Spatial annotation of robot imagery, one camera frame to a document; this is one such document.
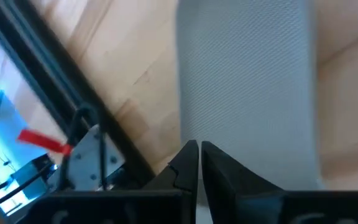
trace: light wood floor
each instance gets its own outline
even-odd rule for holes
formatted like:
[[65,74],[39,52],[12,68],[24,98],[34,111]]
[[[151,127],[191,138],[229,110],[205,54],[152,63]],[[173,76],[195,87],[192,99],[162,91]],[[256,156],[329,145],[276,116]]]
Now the light wood floor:
[[[329,188],[358,189],[358,1],[314,1],[323,176]],[[159,172],[180,149],[173,32],[177,0],[32,2]],[[36,97],[28,96],[31,90],[4,52],[0,78],[30,126],[64,139],[52,119],[45,119]],[[25,96],[30,99],[21,103]]]

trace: gray fabric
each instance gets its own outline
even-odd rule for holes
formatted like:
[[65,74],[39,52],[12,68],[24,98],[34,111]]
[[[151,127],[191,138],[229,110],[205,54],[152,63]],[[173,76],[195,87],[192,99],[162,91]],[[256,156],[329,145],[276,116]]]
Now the gray fabric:
[[318,189],[307,0],[180,0],[182,141],[208,140],[284,189]]

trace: red tag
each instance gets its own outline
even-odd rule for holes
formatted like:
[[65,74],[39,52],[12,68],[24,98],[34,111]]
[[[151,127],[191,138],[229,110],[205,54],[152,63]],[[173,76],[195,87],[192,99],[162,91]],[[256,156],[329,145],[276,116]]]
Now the red tag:
[[60,144],[56,139],[52,139],[44,134],[38,133],[36,131],[31,131],[28,129],[23,129],[17,138],[20,141],[34,144],[36,146],[44,147],[53,152],[62,153],[64,155],[70,155],[72,146],[67,144]]

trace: metal bracket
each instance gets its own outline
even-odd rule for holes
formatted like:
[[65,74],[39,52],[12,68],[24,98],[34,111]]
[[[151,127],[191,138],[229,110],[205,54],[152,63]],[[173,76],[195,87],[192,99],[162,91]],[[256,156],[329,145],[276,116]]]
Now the metal bracket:
[[[89,191],[99,188],[101,177],[99,173],[98,130],[99,125],[93,126],[71,153],[68,178],[75,190]],[[107,134],[104,135],[104,140],[106,142],[106,176],[109,176],[118,170],[125,163],[125,160]],[[50,190],[56,189],[59,175],[60,169],[57,169],[48,179]]]

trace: black plastic part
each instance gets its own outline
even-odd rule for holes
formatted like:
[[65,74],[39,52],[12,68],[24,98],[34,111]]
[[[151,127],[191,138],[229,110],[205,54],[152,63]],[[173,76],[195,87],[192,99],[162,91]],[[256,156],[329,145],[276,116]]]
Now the black plastic part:
[[358,192],[285,191],[210,142],[201,151],[214,224],[358,223]]
[[151,183],[140,190],[54,192],[29,210],[27,223],[194,224],[198,146],[188,142]]
[[[239,223],[240,220],[258,223],[254,215],[271,217],[264,211],[276,211],[277,205],[272,203],[276,202],[276,196],[272,198],[271,195],[281,192],[280,188],[254,174],[210,142],[202,142],[201,153],[204,187],[214,223]],[[257,197],[257,208],[253,209],[253,201],[245,203],[240,197]]]
[[[154,177],[150,166],[28,0],[0,0],[0,44],[65,134],[76,109],[91,103],[100,112],[106,133],[125,157],[127,173],[135,178],[138,187]],[[78,127],[77,139],[93,125],[90,118],[85,118]]]
[[139,186],[137,182],[135,182],[135,178],[131,177],[131,175],[126,172],[127,169],[125,166],[126,165],[124,164],[106,178],[108,185],[114,186],[114,190],[138,189]]

